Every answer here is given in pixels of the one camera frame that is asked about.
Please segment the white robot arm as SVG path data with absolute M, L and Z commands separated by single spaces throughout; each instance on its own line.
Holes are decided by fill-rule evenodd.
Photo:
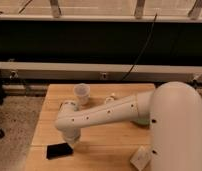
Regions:
M 151 171 L 202 171 L 202 97 L 183 82 L 167 82 L 86 110 L 67 100 L 55 127 L 73 144 L 84 127 L 138 118 L 150 123 Z

